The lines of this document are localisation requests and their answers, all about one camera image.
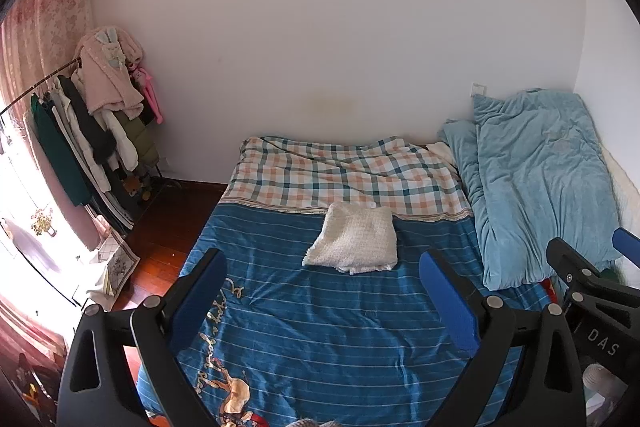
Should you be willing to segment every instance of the pink stuffed toy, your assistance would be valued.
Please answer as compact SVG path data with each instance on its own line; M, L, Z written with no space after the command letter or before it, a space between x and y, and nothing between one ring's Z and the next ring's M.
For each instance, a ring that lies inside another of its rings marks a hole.
M154 92L154 88L151 85L151 80L153 77L148 73L147 70L141 68L139 65L134 65L129 67L129 72L133 79L138 83L142 94L146 98L146 101L149 103L151 110L156 115L156 123L162 123L162 115L160 114L160 108L158 106L158 101L156 100L156 94Z

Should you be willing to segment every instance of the screw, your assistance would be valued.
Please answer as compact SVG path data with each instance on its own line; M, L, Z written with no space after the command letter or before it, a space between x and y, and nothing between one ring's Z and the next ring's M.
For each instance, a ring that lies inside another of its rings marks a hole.
M552 302L551 304L549 304L549 306L546 307L546 309L549 310L549 313L551 313L552 315L562 315L562 308L558 306L555 302Z
M504 304L502 299L500 299L497 295L489 295L486 298L486 303L489 305L489 308L494 309L502 308L502 305Z
M149 295L142 301L142 305L145 308L155 308L158 304L160 304L160 297L158 295Z
M84 309L84 314L88 315L89 317L93 317L101 309L102 309L102 306L100 306L100 304L91 304L90 306L87 306Z

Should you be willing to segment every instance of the folded white cloth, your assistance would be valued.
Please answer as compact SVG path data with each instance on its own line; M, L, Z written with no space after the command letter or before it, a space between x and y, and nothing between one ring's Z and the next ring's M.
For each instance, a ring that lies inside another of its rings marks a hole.
M398 263L396 231L389 208L332 203L322 232L302 266L330 266L350 275L391 270Z
M434 155L439 156L444 163L447 164L447 167L450 167L452 171L456 170L456 159L453 157L453 153L451 152L451 148L444 142L436 142L425 145L427 149L434 153Z

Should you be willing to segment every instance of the blue gripper pad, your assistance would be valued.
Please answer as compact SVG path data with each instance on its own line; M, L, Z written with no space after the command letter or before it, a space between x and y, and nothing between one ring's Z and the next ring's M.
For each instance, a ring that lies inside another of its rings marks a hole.
M169 350L177 355L191 345L198 334L211 303L215 300L225 282L226 258L219 251L200 274L189 292L175 311L172 331L168 338Z
M640 267L640 239L621 227L613 233L611 241L613 248Z
M420 256L420 282L458 349L473 357L480 347L476 316L428 252Z

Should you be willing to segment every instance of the green coat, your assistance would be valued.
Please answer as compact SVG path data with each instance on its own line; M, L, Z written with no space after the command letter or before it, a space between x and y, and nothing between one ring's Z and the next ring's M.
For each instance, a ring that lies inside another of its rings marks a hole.
M47 155L53 171L66 195L75 206L88 204L91 193L84 183L84 176L80 171L76 158L69 149L69 144L60 133L47 111L40 105L36 94L31 96L31 112L38 133L38 141Z
M136 151L138 151L138 161L147 168L158 165L158 161L160 160L158 149L156 149L156 144L151 139L151 135L145 127L145 124L142 123L142 120L140 120L140 118L129 120L129 117L122 111L115 111L114 115L127 134L127 138L129 138L133 147L136 148Z

